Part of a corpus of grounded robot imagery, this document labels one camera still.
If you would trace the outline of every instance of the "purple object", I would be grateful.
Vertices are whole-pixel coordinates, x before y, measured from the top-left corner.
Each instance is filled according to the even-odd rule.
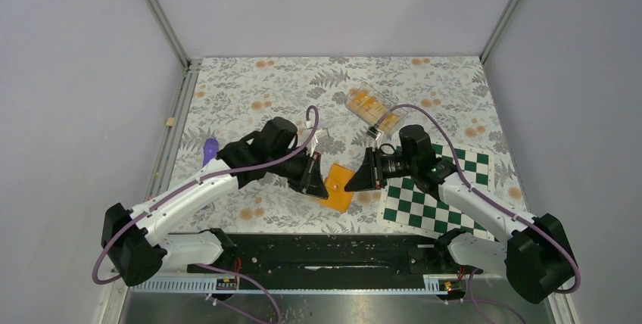
[[[207,165],[210,160],[214,159],[219,152],[219,141],[216,139],[207,139],[203,144],[203,166]]]

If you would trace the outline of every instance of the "metal floor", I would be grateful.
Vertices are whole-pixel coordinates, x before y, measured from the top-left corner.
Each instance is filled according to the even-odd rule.
[[[475,296],[509,304],[530,323],[555,322],[548,301],[539,305],[521,299],[506,281],[475,279]],[[286,323],[477,323],[484,322],[472,303],[440,304],[436,297],[417,295],[276,295]],[[261,294],[236,295],[228,301],[260,319],[276,322],[270,302]],[[496,323],[520,323],[506,309],[482,304]],[[129,293],[120,324],[253,323],[221,305],[213,307],[202,294]]]

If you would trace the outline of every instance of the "gray wall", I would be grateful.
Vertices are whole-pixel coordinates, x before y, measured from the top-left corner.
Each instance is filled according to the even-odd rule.
[[[104,210],[142,201],[181,67],[144,0],[0,10],[0,322],[86,324]]]
[[[639,322],[642,0],[522,0],[487,64],[526,198],[562,219],[582,322]]]
[[[508,0],[160,0],[191,58],[479,55]]]

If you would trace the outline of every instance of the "cable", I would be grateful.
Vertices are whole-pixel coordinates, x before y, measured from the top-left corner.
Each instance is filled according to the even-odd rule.
[[[444,139],[448,143],[448,147],[450,148],[450,152],[452,152],[452,154],[453,154],[453,161],[455,162],[455,165],[457,166],[457,175],[459,175],[460,179],[462,180],[462,182],[464,183],[464,185],[468,189],[470,189],[477,196],[479,196],[482,200],[486,201],[492,207],[494,207],[495,209],[499,210],[500,212],[506,214],[509,217],[515,216],[516,220],[518,220],[520,223],[525,224],[528,228],[536,231],[537,234],[539,234],[542,238],[547,240],[548,243],[552,244],[552,246],[555,247],[555,249],[557,249],[561,253],[562,256],[564,256],[564,258],[569,262],[569,265],[571,265],[571,268],[573,269],[573,275],[575,276],[575,282],[573,282],[573,286],[571,288],[568,288],[568,289],[557,289],[557,290],[555,290],[555,292],[557,294],[570,294],[572,292],[576,292],[580,287],[581,276],[580,276],[580,270],[578,268],[578,264],[575,262],[575,260],[573,260],[573,257],[571,257],[571,255],[568,252],[566,252],[564,247],[562,247],[559,243],[557,243],[553,238],[551,238],[548,234],[546,234],[546,232],[541,230],[535,224],[533,224],[532,222],[528,221],[525,218],[520,217],[519,215],[513,214],[513,212],[511,212],[509,209],[503,207],[501,204],[497,203],[495,200],[493,200],[492,198],[490,198],[487,195],[485,195],[482,191],[478,190],[475,187],[472,187],[472,184],[468,181],[466,176],[463,175],[463,170],[462,170],[462,167],[460,165],[459,159],[457,158],[457,153],[455,152],[455,146],[453,145],[453,142],[450,140],[450,138],[448,137],[448,134],[446,134],[444,129],[441,128],[441,126],[439,126],[439,123],[437,122],[437,120],[433,116],[431,116],[428,112],[424,111],[422,108],[417,107],[417,106],[415,106],[413,104],[398,104],[398,105],[394,106],[393,108],[391,108],[390,110],[388,110],[388,112],[384,113],[381,116],[381,118],[379,118],[379,121],[377,121],[376,125],[379,126],[379,124],[392,111],[394,111],[394,110],[396,110],[398,108],[403,108],[403,107],[412,108],[412,109],[418,110],[419,112],[423,113],[432,122],[432,124],[435,125],[435,127],[439,130],[441,135],[444,137]]]
[[[279,305],[276,303],[276,300],[274,300],[274,297],[272,296],[272,294],[270,294],[270,292],[267,291],[266,288],[264,288],[260,283],[258,283],[256,280],[252,279],[250,276],[244,275],[242,273],[233,273],[232,271],[228,271],[226,269],[220,269],[218,267],[208,266],[208,265],[205,265],[203,263],[196,263],[196,266],[202,267],[204,269],[209,269],[209,270],[212,270],[212,271],[217,272],[217,273],[225,273],[225,274],[228,274],[228,275],[234,275],[234,276],[239,277],[240,279],[248,280],[249,282],[254,284],[254,286],[259,288],[263,293],[265,293],[267,298],[270,299],[270,302],[272,302],[272,305],[274,306],[274,310],[276,311],[276,317],[278,318],[276,323],[279,324],[279,323],[283,322],[283,315],[281,313],[281,309],[279,308]],[[239,314],[241,314],[243,316],[246,316],[247,318],[250,318],[255,322],[260,322],[261,324],[272,324],[271,322],[266,322],[265,320],[259,319],[256,316],[254,316],[254,315],[252,315],[252,314],[250,314],[250,313],[248,313],[246,311],[243,311],[243,310],[241,310],[241,309],[239,309],[239,308],[237,308],[235,306],[232,306],[231,304],[228,304],[225,301],[217,301],[216,299],[214,299],[214,300],[215,300],[214,301],[215,304],[221,304],[224,307],[232,309],[236,313],[239,313]]]
[[[481,315],[482,318],[484,318],[490,324],[495,324],[495,322],[491,318],[489,318],[488,315],[486,315],[486,313],[479,307],[479,303],[489,302],[490,300],[487,300],[487,299],[475,299],[475,295],[474,295],[474,292],[472,290],[472,277],[475,276],[475,274],[477,273],[478,270],[479,269],[475,268],[470,273],[470,276],[468,276],[468,292],[470,293],[470,299],[468,299],[468,300],[470,300],[472,302],[472,304],[475,305],[475,309],[477,309],[477,312],[479,313],[479,315]],[[522,321],[522,324],[526,324],[526,319],[517,310],[513,309],[508,304],[504,304],[504,303],[502,303],[500,301],[493,301],[493,302],[494,302],[493,304],[505,307],[508,310],[512,311],[513,314],[515,314],[519,318],[519,320]]]
[[[222,170],[222,171],[216,171],[214,173],[209,173],[209,174],[201,176],[201,181],[203,182],[204,180],[211,179],[211,178],[214,178],[216,176],[221,176],[221,175],[245,173],[245,172],[248,172],[248,171],[265,169],[267,167],[272,167],[274,165],[280,164],[283,161],[286,161],[286,160],[294,157],[295,155],[299,154],[301,151],[303,151],[304,148],[306,148],[306,146],[310,143],[310,141],[312,141],[312,138],[314,137],[314,135],[316,133],[316,129],[319,127],[319,110],[316,109],[316,106],[313,106],[313,105],[309,106],[307,108],[306,112],[305,112],[305,116],[306,116],[307,120],[310,119],[310,111],[314,111],[314,116],[315,116],[314,125],[312,126],[312,132],[307,137],[307,139],[304,141],[304,143],[301,146],[299,146],[298,148],[296,148],[295,150],[293,150],[293,152],[287,154],[284,157],[281,157],[279,159],[270,161],[270,162],[265,163],[265,164],[258,164],[258,165],[254,165],[252,167],[239,167],[239,168],[236,168],[236,169]],[[185,190],[187,190],[187,189],[189,189],[192,186],[197,185],[197,184],[198,183],[196,182],[196,180],[192,180],[191,182],[188,182],[185,185],[177,188],[176,190],[172,191],[171,193],[169,193],[164,198],[160,199],[156,204],[154,204],[151,207],[149,207],[149,212],[140,213],[133,220],[129,221],[129,223],[127,223],[125,226],[123,226],[123,228],[121,228],[118,232],[116,232],[116,234],[113,237],[111,237],[109,242],[107,242],[107,244],[104,246],[102,252],[98,255],[98,259],[96,260],[96,262],[94,264],[94,268],[92,270],[92,280],[94,281],[94,283],[96,283],[98,285],[105,285],[105,284],[108,284],[110,282],[114,282],[114,281],[116,281],[116,280],[118,280],[120,278],[120,274],[119,274],[119,275],[112,276],[109,279],[103,280],[103,279],[100,279],[98,277],[98,271],[100,269],[100,265],[101,265],[102,261],[104,260],[105,256],[107,256],[107,253],[109,252],[109,250],[114,246],[116,241],[118,241],[118,239],[125,232],[127,232],[128,229],[132,228],[140,220],[145,218],[151,212],[153,212],[156,209],[158,209],[161,205],[167,203],[172,198],[176,197],[180,193],[184,192]]]
[[[466,267],[460,266],[460,274],[457,275],[457,282],[460,282],[463,279],[463,276],[466,274]]]
[[[446,305],[453,305],[453,304],[464,304],[464,303],[472,303],[471,299],[459,299],[459,300],[451,300],[451,301],[441,301],[441,300],[422,300],[422,299],[415,299],[417,301],[421,301],[426,304],[446,304]],[[496,301],[496,300],[491,300],[491,299],[475,299],[478,303],[481,304],[490,304],[490,305],[495,305],[498,307],[502,307],[511,313],[515,314],[519,318],[519,320],[522,321],[522,324],[526,324],[526,318],[522,316],[514,307],[511,307],[509,304],[502,303],[501,301]]]

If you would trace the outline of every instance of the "floral tablecloth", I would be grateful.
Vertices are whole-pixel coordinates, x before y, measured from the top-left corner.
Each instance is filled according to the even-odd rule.
[[[368,82],[387,98],[425,108],[458,143],[495,153],[495,191],[524,207],[508,144],[477,57],[449,58],[206,58],[198,76],[170,186],[198,170],[203,144],[214,137],[221,146],[259,130],[281,116],[304,128],[304,112],[315,104],[320,126],[329,131],[317,151],[321,173],[338,163],[361,165],[367,127],[345,103],[351,91]],[[420,123],[434,139],[439,132],[411,111],[405,124]],[[346,213],[289,190],[283,178],[268,174],[241,191],[217,199],[179,231],[210,227],[226,232],[390,233],[376,222],[379,192],[354,195]]]

